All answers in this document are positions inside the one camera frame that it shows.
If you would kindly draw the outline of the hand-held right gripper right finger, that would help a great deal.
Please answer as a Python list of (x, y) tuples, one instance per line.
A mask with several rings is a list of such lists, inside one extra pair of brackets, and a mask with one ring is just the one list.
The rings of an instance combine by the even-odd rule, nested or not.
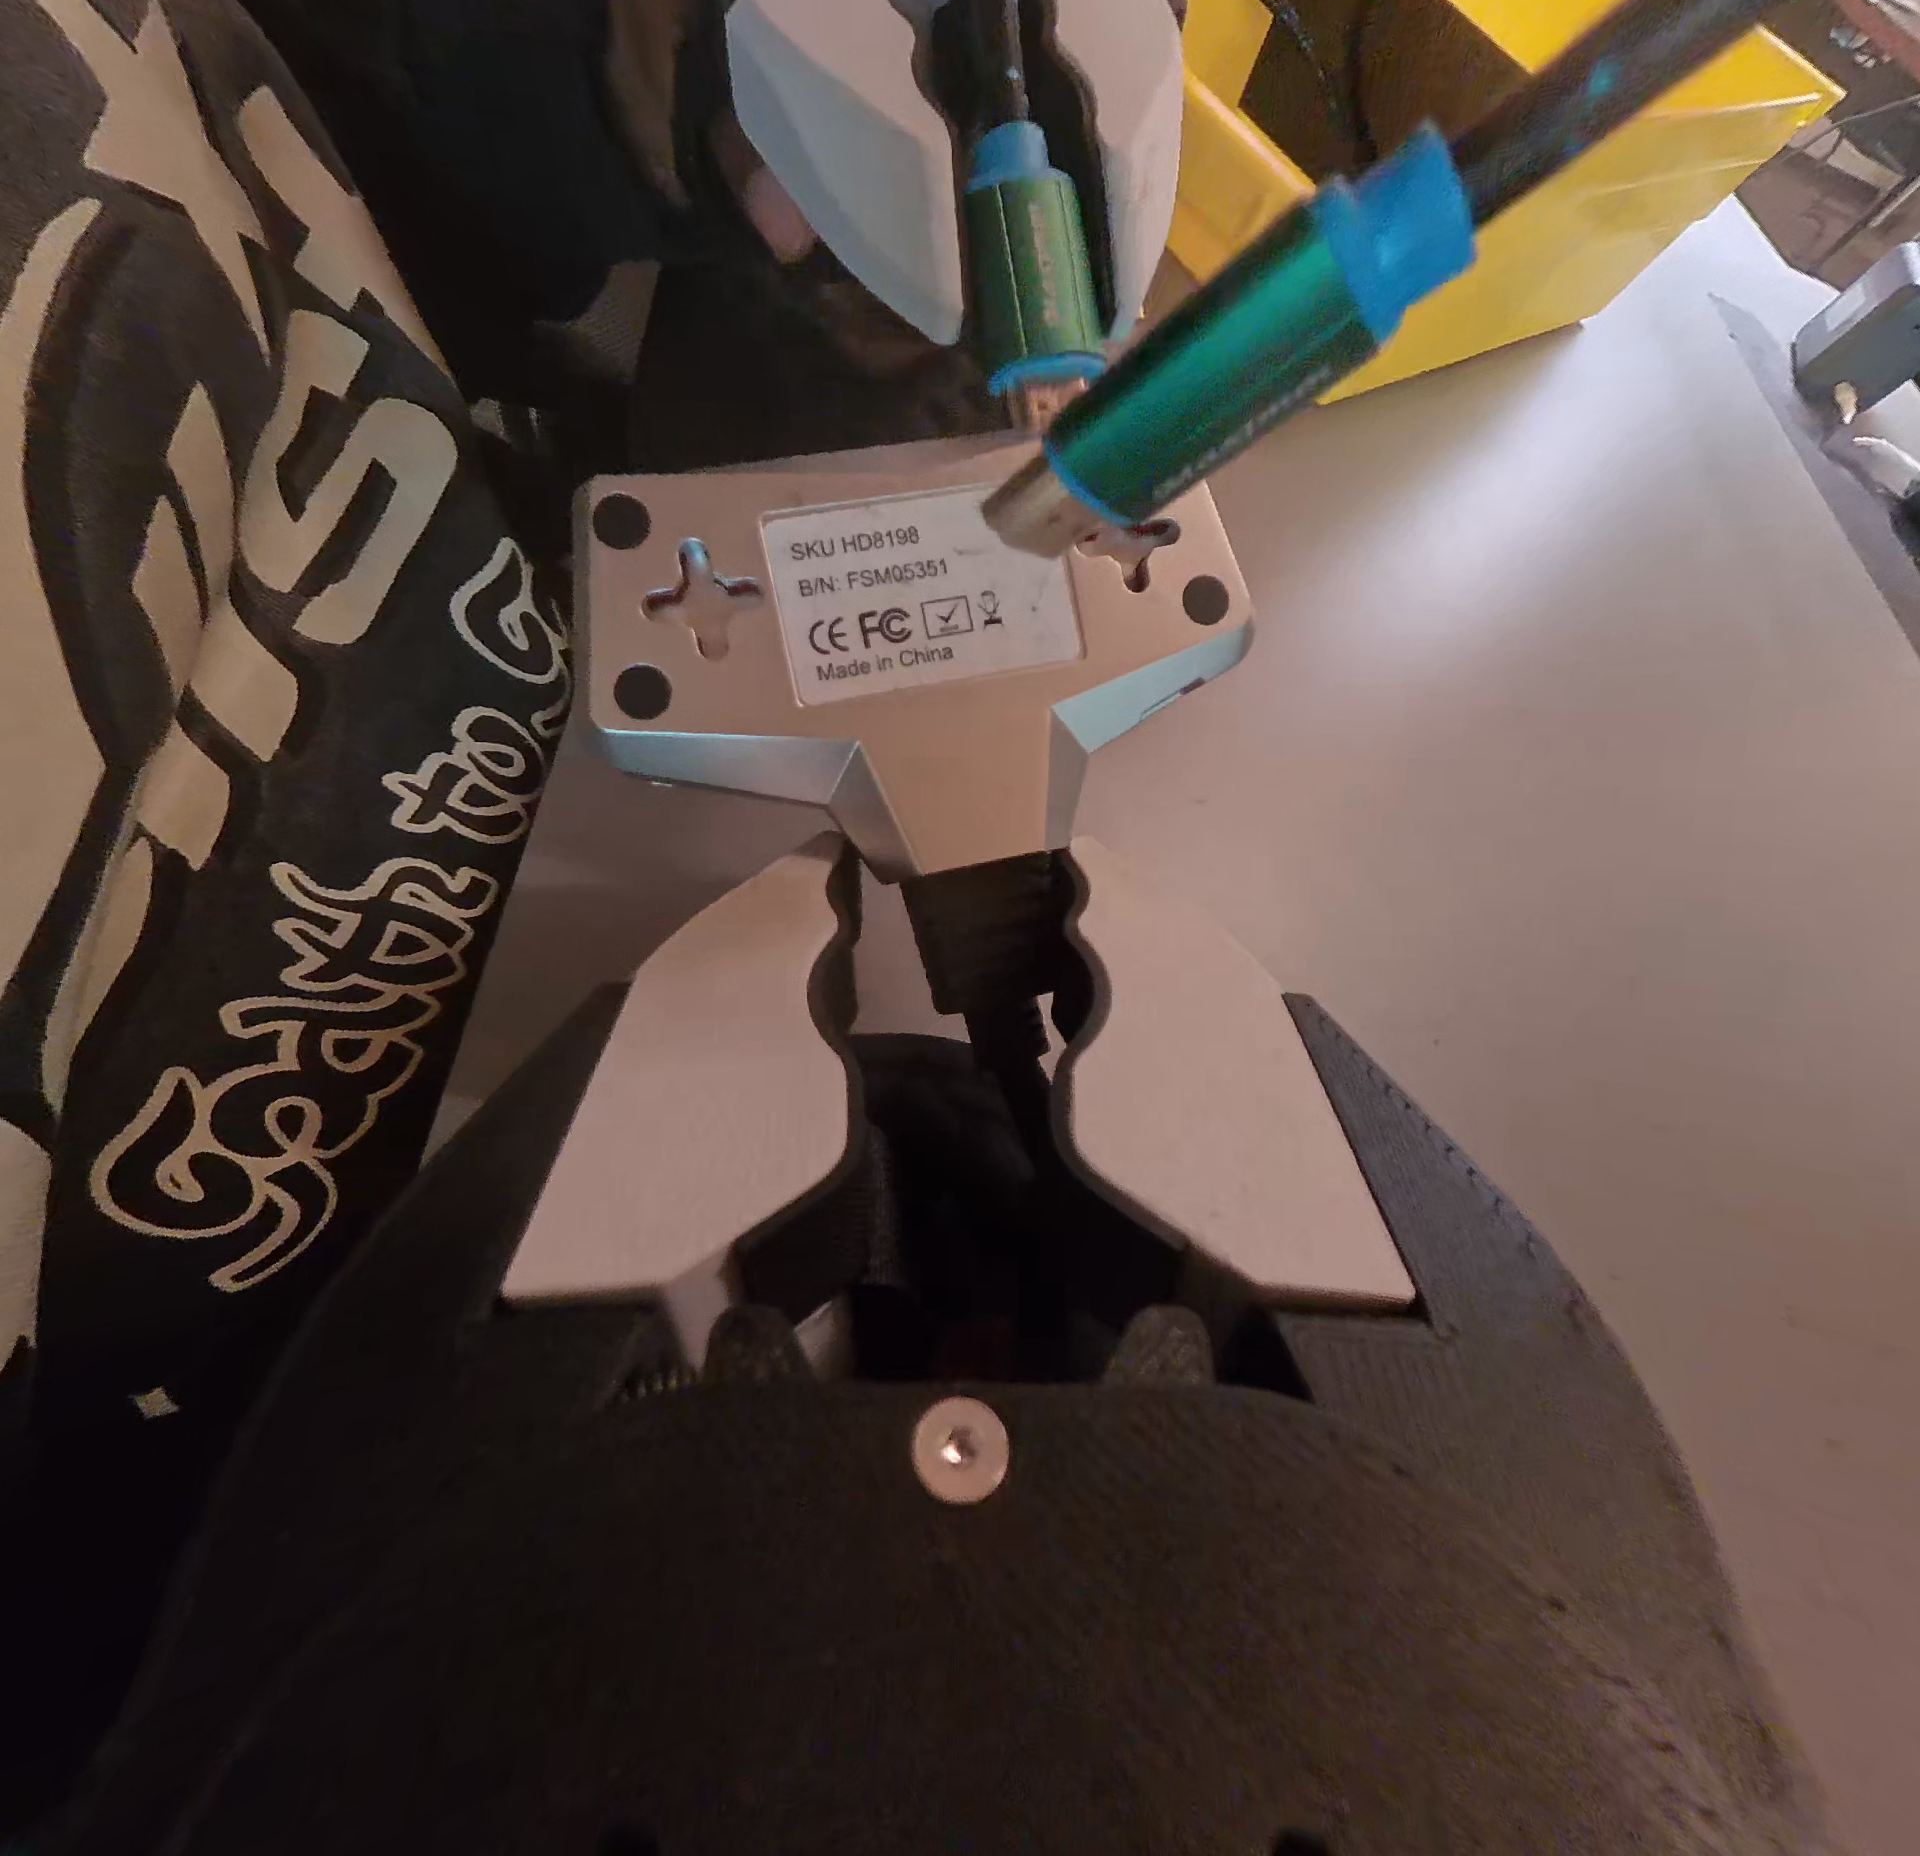
[(1098, 839), (1064, 850), (1056, 1104), (1090, 1189), (1262, 1300), (1404, 1312), (1415, 1289), (1280, 980)]

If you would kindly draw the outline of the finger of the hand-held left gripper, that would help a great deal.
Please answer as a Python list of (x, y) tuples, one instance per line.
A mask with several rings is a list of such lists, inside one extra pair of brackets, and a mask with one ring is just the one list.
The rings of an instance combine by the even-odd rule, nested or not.
[(845, 272), (935, 344), (964, 319), (947, 122), (892, 0), (731, 0), (737, 125)]
[(1127, 338), (1162, 261), (1182, 164), (1187, 0), (1021, 0), (1034, 119), (1082, 217), (1103, 338)]

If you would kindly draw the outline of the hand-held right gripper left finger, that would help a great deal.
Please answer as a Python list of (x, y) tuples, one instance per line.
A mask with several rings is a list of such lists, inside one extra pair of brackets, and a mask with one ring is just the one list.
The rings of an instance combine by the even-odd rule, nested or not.
[(812, 834), (633, 974), (505, 1266), (516, 1307), (636, 1300), (693, 1364), (732, 1306), (774, 1307), (811, 1364), (844, 1333), (858, 1247), (850, 1030), (858, 870)]

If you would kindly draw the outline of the silver hdmi switch box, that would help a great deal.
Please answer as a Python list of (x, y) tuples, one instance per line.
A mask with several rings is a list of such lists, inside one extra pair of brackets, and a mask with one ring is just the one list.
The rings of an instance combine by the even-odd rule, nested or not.
[(1008, 547), (980, 506), (1021, 456), (581, 485), (578, 697), (612, 764), (819, 811), (890, 883), (1061, 850), (1090, 753), (1233, 669), (1254, 610), (1205, 490), (1154, 535)]

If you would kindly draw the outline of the dark camouflage garment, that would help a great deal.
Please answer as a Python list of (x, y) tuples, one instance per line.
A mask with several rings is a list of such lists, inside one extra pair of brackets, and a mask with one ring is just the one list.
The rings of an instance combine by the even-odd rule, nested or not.
[(471, 399), (573, 475), (980, 435), (980, 368), (863, 290), (741, 133), (732, 0), (236, 0)]

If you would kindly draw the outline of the yellow plastic bin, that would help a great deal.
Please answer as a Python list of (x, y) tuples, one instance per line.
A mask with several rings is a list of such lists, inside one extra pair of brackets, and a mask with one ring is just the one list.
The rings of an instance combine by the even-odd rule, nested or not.
[[(1262, 0), (1187, 0), (1168, 259), (1196, 282), (1365, 150), (1425, 119), (1464, 131), (1617, 0), (1286, 3), (1290, 21)], [(1750, 30), (1479, 231), (1474, 268), (1328, 399), (1594, 315), (1836, 93)]]

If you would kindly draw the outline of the black printed shirt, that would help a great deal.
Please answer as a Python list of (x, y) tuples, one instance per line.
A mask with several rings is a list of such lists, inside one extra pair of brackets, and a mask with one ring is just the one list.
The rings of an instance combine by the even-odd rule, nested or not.
[(570, 695), (474, 420), (236, 0), (3, 0), (3, 1851), (418, 1170)]

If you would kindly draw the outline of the grey electronic device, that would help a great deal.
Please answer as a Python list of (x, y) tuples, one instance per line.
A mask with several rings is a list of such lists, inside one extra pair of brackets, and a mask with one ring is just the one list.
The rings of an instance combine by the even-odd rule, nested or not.
[(1918, 241), (1897, 243), (1793, 336), (1800, 399), (1852, 422), (1918, 375)]

